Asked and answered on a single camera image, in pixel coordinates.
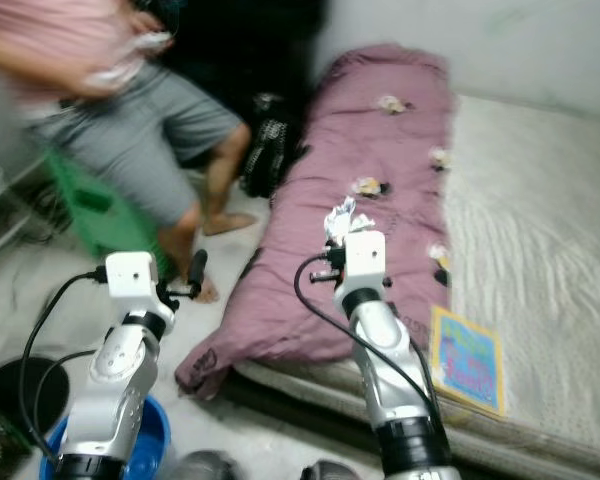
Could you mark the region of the white paper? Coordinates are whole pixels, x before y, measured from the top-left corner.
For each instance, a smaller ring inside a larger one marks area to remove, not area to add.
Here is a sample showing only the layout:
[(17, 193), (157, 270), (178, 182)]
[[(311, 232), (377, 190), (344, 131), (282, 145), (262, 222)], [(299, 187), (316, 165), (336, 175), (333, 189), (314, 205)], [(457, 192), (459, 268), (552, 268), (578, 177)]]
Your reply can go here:
[(341, 205), (333, 207), (324, 218), (327, 243), (333, 247), (344, 247), (345, 237), (350, 233), (368, 230), (376, 224), (363, 212), (356, 212), (356, 200), (349, 196)]

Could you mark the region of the purple penguin print blanket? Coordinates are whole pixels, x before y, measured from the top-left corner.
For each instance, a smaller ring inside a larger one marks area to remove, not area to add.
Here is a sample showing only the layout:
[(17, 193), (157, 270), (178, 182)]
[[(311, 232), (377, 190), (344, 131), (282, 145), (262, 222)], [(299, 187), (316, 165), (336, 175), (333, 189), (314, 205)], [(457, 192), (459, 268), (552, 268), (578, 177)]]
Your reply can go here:
[(305, 308), (294, 274), (322, 251), (324, 216), (360, 179), (390, 186), (358, 198), (387, 239), (387, 296), (422, 343), (431, 310), (450, 303), (437, 282), (431, 250), (448, 243), (443, 182), (433, 152), (450, 146), (454, 95), (441, 55), (396, 44), (345, 52), (328, 69), (306, 115), (308, 148), (274, 192), (258, 251), (228, 298), (221, 325), (175, 370), (178, 388), (212, 397), (241, 362), (328, 364), (351, 355), (352, 342)]

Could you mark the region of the green plastic stool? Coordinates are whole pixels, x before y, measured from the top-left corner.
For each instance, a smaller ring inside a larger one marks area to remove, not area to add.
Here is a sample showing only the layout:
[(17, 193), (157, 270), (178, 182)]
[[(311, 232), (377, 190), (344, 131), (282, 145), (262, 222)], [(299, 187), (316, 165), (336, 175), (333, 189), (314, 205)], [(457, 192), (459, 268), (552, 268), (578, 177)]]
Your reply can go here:
[(73, 232), (91, 256), (103, 260), (117, 251), (144, 250), (155, 256), (160, 275), (173, 274), (171, 261), (159, 246), (157, 227), (144, 212), (53, 148), (45, 148), (41, 163), (66, 206)]

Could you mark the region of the black patterned bag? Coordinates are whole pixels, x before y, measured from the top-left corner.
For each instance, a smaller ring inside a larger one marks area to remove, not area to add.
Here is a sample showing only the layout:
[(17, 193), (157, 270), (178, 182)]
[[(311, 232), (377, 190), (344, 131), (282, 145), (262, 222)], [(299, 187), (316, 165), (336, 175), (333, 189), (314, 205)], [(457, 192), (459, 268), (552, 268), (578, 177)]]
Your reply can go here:
[(253, 97), (253, 115), (256, 124), (242, 163), (240, 187), (249, 197), (271, 197), (291, 165), (306, 152), (297, 145), (303, 136), (303, 119), (285, 97), (268, 92)]

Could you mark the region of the person in pink shirt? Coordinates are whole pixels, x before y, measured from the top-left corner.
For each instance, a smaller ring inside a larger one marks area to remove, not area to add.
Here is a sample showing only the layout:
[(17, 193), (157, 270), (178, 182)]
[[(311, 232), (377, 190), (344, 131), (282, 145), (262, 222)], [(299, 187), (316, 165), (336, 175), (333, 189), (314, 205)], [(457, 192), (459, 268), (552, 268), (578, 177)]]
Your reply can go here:
[(212, 303), (195, 241), (253, 225), (227, 209), (250, 131), (155, 63), (160, 45), (137, 46), (163, 28), (131, 0), (0, 0), (0, 74), (22, 127), (152, 219), (173, 291)]

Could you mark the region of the blue bucket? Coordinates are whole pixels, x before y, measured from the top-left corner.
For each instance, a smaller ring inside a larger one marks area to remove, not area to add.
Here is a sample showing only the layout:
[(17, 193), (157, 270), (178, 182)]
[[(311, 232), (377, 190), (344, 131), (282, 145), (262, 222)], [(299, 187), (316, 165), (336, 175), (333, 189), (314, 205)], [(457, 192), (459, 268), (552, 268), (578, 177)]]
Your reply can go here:
[[(52, 434), (48, 435), (48, 445), (58, 452), (67, 428), (68, 416), (64, 416), (56, 425)], [(143, 421), (137, 431), (137, 439), (128, 458), (126, 470), (117, 480), (155, 480), (160, 465), (166, 457), (171, 443), (169, 420), (162, 404), (154, 396), (145, 398)], [(41, 462), (39, 480), (53, 480), (54, 468), (49, 460)]]

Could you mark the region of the grey left robot leg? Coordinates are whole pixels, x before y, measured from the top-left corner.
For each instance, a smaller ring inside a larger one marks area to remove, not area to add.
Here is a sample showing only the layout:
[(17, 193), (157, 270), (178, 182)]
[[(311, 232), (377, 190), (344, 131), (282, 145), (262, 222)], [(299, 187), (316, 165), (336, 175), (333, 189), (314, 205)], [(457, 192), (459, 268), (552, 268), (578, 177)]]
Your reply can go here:
[(195, 451), (169, 468), (166, 480), (239, 480), (239, 472), (224, 452)]

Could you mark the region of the grey robot leg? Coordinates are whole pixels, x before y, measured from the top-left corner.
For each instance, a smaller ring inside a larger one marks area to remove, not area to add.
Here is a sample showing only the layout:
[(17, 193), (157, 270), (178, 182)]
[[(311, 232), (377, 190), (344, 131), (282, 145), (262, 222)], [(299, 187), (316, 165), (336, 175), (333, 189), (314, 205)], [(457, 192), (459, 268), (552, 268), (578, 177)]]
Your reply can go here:
[(239, 480), (239, 472), (224, 452), (195, 451), (169, 468), (166, 480)]
[(361, 480), (361, 477), (345, 463), (318, 460), (304, 468), (300, 480)]

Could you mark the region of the black round bin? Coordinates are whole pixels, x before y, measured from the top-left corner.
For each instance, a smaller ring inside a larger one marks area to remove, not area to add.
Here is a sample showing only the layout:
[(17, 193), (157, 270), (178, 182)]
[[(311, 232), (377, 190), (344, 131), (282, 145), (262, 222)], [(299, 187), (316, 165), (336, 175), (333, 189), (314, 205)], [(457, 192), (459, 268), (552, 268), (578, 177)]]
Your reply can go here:
[[(53, 362), (45, 357), (31, 357), (26, 362), (26, 406), (36, 406), (38, 425), (43, 434), (48, 434), (56, 426), (70, 384), (66, 372), (62, 367), (53, 367)], [(7, 417), (16, 428), (27, 434), (29, 430), (25, 428), (22, 415), (18, 411), (18, 366), (18, 358), (0, 365), (0, 416)]]

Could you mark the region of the patterned white mattress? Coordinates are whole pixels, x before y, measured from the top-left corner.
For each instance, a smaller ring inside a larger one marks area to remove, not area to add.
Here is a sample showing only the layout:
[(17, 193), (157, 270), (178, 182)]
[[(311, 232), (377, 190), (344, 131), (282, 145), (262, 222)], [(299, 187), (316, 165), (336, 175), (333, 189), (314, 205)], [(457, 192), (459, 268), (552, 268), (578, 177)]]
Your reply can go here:
[[(450, 146), (433, 166), (445, 175), (448, 243), (431, 250), (443, 308), (504, 349), (501, 419), (432, 383), (455, 461), (501, 477), (600, 480), (600, 124), (454, 97)], [(299, 284), (313, 315), (344, 319), (331, 284)], [(246, 361), (230, 374), (372, 429), (354, 346), (344, 361)]]

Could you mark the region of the grey right robot leg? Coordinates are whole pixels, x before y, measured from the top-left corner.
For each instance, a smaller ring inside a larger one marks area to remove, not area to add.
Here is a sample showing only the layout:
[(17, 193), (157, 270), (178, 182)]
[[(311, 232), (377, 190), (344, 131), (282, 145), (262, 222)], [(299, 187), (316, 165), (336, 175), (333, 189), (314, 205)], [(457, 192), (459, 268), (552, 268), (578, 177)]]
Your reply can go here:
[(345, 463), (318, 460), (304, 468), (300, 480), (361, 480), (361, 477)]

